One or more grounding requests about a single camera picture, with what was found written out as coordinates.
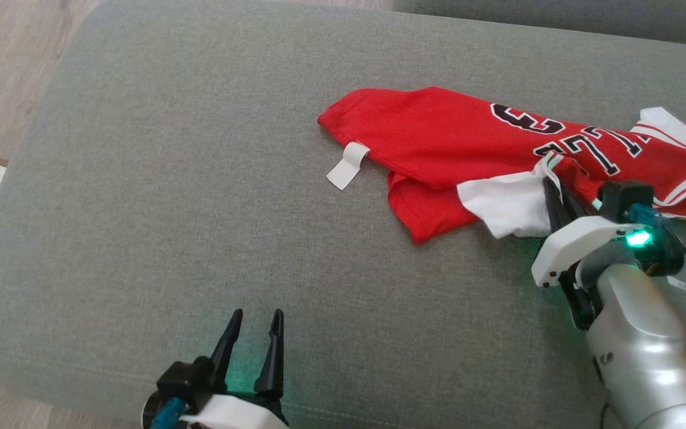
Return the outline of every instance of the jersey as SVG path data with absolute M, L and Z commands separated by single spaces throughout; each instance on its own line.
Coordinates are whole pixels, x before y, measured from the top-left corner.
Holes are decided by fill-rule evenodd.
M 447 89 L 359 89 L 318 119 L 338 143 L 356 141 L 390 170 L 392 211 L 420 244 L 476 220 L 463 207 L 463 182 L 531 171 L 555 152 L 555 173 L 585 203 L 606 180 L 653 185 L 656 206 L 686 218 L 686 125 L 645 109 L 632 131 L 551 119 Z

